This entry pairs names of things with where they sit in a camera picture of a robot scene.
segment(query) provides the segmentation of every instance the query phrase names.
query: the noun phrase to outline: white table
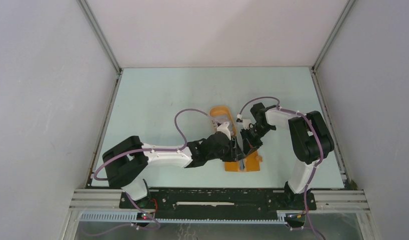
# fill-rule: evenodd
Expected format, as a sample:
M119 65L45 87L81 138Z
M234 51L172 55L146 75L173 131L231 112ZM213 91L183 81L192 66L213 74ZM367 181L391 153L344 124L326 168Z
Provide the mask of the white table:
M235 118L250 99L274 96L281 106L308 113L321 112L311 74L307 67L198 67L126 68L117 91L97 166L104 152L129 136L139 136L152 145L181 145L174 126L175 114L185 108L205 112L226 105ZM265 106L274 100L262 100ZM250 104L243 112L251 118ZM211 121L197 112L185 112L178 124L188 141L207 138L214 133ZM296 156L287 129L278 128L262 138L258 150L263 157L260 171L226 172L218 159L202 167L179 168L151 166L138 176L149 187L190 188L283 188L293 170ZM103 170L99 177L105 178ZM92 181L92 186L108 186L107 181ZM343 188L335 155L331 152L318 168L314 188Z

